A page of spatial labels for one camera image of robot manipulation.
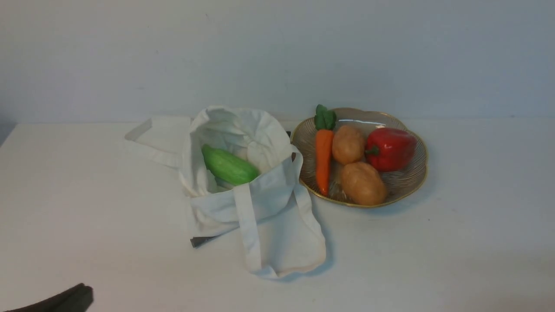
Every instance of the artificial vegetable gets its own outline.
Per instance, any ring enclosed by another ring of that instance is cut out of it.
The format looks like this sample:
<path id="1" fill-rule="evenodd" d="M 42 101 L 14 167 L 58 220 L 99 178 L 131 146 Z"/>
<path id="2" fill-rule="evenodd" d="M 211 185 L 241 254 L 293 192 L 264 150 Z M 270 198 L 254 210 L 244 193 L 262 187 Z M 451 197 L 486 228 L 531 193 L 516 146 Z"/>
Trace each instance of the artificial vegetable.
<path id="1" fill-rule="evenodd" d="M 415 155 L 416 138 L 394 128 L 378 128 L 368 136 L 366 160 L 380 172 L 398 171 Z"/>
<path id="2" fill-rule="evenodd" d="M 379 205 L 387 197 L 387 188 L 380 173 L 363 162 L 351 163 L 343 167 L 341 186 L 343 192 L 359 205 Z"/>
<path id="3" fill-rule="evenodd" d="M 227 150 L 212 148 L 208 144 L 202 147 L 204 164 L 212 174 L 230 184 L 240 185 L 251 182 L 260 175 L 257 167 Z"/>
<path id="4" fill-rule="evenodd" d="M 357 128 L 342 125 L 335 133 L 331 147 L 334 159 L 343 165 L 359 162 L 364 158 L 364 136 Z"/>
<path id="5" fill-rule="evenodd" d="M 332 130 L 335 128 L 337 115 L 331 109 L 327 109 L 324 105 L 316 106 L 316 115 L 314 116 L 314 126 L 316 130 Z"/>
<path id="6" fill-rule="evenodd" d="M 314 124 L 316 125 L 316 184 L 320 194 L 327 196 L 330 191 L 330 160 L 331 144 L 337 116 L 333 110 L 327 110 L 323 105 L 316 107 Z"/>

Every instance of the white wall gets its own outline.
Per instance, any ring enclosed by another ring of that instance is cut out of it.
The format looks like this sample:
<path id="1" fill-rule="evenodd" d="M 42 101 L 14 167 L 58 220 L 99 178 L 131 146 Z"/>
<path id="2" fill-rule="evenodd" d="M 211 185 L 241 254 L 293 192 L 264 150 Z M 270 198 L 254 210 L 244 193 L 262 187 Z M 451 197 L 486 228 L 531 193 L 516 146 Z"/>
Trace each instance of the white wall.
<path id="1" fill-rule="evenodd" d="M 0 0 L 0 119 L 555 116 L 554 31 L 554 0 Z"/>

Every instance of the white tote bag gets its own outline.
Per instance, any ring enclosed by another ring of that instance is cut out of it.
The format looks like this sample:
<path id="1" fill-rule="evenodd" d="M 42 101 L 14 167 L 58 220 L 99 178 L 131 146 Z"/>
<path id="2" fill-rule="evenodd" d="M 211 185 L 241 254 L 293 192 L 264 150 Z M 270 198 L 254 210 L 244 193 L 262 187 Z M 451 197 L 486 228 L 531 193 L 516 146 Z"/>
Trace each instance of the white tote bag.
<path id="1" fill-rule="evenodd" d="M 183 123 L 181 154 L 138 143 L 150 128 Z M 265 278 L 305 273 L 326 259 L 325 239 L 312 202 L 299 184 L 302 154 L 269 113 L 209 107 L 195 119 L 156 117 L 125 135 L 127 148 L 178 170 L 188 195 L 186 218 L 193 237 L 217 236 L 240 228 L 249 272 Z M 208 144 L 248 160 L 261 172 L 250 183 L 226 185 L 206 169 L 201 146 Z M 257 225 L 257 220 L 268 222 Z"/>

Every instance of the decorative bowl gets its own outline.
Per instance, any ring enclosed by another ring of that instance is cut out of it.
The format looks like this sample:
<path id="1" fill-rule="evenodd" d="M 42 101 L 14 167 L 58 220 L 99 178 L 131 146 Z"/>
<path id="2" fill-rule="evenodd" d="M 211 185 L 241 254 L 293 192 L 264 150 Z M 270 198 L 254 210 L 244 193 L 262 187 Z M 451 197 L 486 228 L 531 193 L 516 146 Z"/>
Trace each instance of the decorative bowl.
<path id="1" fill-rule="evenodd" d="M 328 196 L 320 194 L 316 184 L 315 168 L 315 137 L 316 128 L 314 126 L 314 118 L 311 117 L 301 122 L 291 135 L 291 142 L 301 152 L 304 162 L 301 169 L 300 180 L 309 191 L 320 198 L 330 202 L 347 205 L 357 208 L 377 208 L 389 205 L 401 200 L 414 193 L 426 180 L 428 161 L 428 152 L 422 139 L 397 118 L 381 112 L 367 112 L 354 108 L 336 108 L 337 124 L 335 130 L 342 125 L 348 124 L 360 129 L 364 136 L 367 137 L 370 132 L 377 128 L 389 127 L 402 129 L 409 132 L 417 139 L 416 153 L 407 167 L 401 171 L 382 173 L 381 178 L 384 181 L 389 194 L 385 202 L 374 206 L 365 206 L 355 204 L 345 193 L 341 187 L 340 173 L 342 165 L 332 161 L 330 170 L 330 191 Z"/>

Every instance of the green leaf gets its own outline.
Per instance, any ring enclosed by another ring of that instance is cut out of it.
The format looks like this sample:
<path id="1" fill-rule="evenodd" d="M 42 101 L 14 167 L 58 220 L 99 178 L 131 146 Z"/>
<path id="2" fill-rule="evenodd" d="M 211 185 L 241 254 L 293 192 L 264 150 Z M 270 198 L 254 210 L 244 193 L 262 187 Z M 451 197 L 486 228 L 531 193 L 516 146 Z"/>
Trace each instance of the green leaf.
<path id="1" fill-rule="evenodd" d="M 316 106 L 316 115 L 322 115 L 322 114 L 324 114 L 325 112 L 327 112 L 327 108 L 326 108 L 324 105 L 318 104 L 318 105 Z"/>
<path id="2" fill-rule="evenodd" d="M 316 127 L 316 130 L 326 129 L 326 122 L 322 114 L 314 116 L 314 126 Z"/>
<path id="3" fill-rule="evenodd" d="M 324 113 L 325 127 L 328 130 L 332 130 L 335 127 L 335 122 L 337 121 L 337 115 L 333 110 L 328 110 Z"/>

